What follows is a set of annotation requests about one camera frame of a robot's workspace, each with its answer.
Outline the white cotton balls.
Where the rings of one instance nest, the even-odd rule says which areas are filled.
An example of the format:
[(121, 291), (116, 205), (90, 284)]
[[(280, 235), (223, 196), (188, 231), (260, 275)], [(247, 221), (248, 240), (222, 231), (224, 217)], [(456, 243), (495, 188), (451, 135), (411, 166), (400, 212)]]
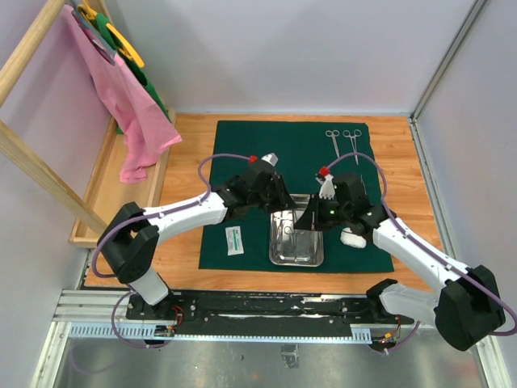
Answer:
[(358, 234), (354, 234), (350, 228), (344, 228), (341, 231), (340, 241), (343, 245), (357, 249), (364, 249), (367, 246), (366, 239)]

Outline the dark green surgical cloth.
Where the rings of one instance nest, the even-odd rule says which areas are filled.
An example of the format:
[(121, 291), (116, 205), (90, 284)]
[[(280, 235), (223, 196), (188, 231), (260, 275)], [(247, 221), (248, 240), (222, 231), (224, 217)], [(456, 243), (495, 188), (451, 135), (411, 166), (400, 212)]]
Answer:
[[(225, 154), (255, 155), (275, 153), (279, 161), (276, 170), (283, 176), (290, 194), (313, 194), (319, 185), (315, 175), (323, 166), (337, 157), (326, 130), (340, 131), (340, 156), (351, 154), (350, 141), (343, 131), (360, 129), (358, 152), (374, 159), (368, 126), (363, 123), (318, 123), (280, 121), (221, 120), (216, 127), (214, 153), (219, 155), (212, 163), (210, 184), (217, 187), (245, 170), (243, 161), (225, 158)], [(227, 255), (225, 229), (240, 226), (244, 253)], [(393, 272), (391, 256), (373, 245), (355, 249), (343, 245), (341, 231), (333, 228), (324, 233), (324, 260), (315, 268), (277, 266), (269, 259), (270, 216), (260, 209), (251, 209), (243, 218), (203, 229), (201, 269), (242, 270), (293, 273), (382, 273)]]

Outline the green white packet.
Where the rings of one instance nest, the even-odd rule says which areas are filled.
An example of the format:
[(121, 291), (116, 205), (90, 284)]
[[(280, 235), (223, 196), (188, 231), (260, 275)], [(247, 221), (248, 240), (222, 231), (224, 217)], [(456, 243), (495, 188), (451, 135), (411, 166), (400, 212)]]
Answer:
[(240, 226), (230, 226), (225, 229), (225, 237), (227, 242), (227, 255), (242, 255), (244, 253), (244, 245), (242, 242), (242, 230)]

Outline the steel instrument tray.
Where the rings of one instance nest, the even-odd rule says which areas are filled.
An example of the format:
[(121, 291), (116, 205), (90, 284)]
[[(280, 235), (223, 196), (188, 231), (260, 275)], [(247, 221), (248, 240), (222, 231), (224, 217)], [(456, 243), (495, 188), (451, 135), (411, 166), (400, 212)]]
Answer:
[(292, 195), (296, 204), (294, 210), (271, 214), (269, 259), (274, 265), (315, 268), (323, 263), (323, 233), (294, 228), (309, 198), (309, 195)]

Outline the steel forceps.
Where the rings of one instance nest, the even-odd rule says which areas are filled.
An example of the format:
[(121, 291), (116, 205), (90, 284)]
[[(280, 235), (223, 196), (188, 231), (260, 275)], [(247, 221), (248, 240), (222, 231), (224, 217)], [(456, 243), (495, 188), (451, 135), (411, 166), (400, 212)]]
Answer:
[(344, 130), (343, 136), (347, 138), (352, 147), (352, 151), (355, 153), (355, 164), (359, 165), (359, 155), (358, 153), (358, 147), (357, 147), (357, 139), (362, 136), (362, 131), (360, 129), (354, 129), (354, 130)]
[(340, 151), (338, 147), (338, 138), (340, 136), (340, 131), (337, 129), (326, 130), (326, 136), (331, 139), (335, 156), (339, 158)]

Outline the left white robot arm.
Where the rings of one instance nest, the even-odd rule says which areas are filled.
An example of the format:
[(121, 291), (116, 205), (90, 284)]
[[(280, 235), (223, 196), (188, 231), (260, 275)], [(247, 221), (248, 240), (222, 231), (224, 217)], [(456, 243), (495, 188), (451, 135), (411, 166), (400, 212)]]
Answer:
[(173, 310), (166, 282), (153, 269), (156, 248), (179, 234), (244, 217), (250, 209), (274, 213), (295, 204), (278, 174), (275, 154), (262, 158), (238, 155), (248, 162), (245, 172), (204, 194), (160, 207), (124, 205), (98, 240), (94, 253), (108, 262), (112, 275), (128, 285), (145, 302), (153, 318), (167, 318)]

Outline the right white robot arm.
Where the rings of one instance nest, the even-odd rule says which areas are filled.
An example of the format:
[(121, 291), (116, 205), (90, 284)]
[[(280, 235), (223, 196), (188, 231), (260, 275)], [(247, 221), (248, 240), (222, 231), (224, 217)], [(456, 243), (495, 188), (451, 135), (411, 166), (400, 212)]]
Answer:
[(295, 229), (344, 229), (348, 245), (371, 243), (398, 258), (430, 287), (424, 292), (394, 279), (372, 286), (366, 292), (365, 306), (374, 323), (385, 323), (394, 315), (412, 318), (435, 327), (460, 351), (495, 334), (505, 323), (498, 285), (488, 268), (472, 268), (453, 259), (417, 236), (383, 205), (372, 205), (358, 175), (327, 175), (322, 189), (328, 188), (334, 195), (312, 195)]

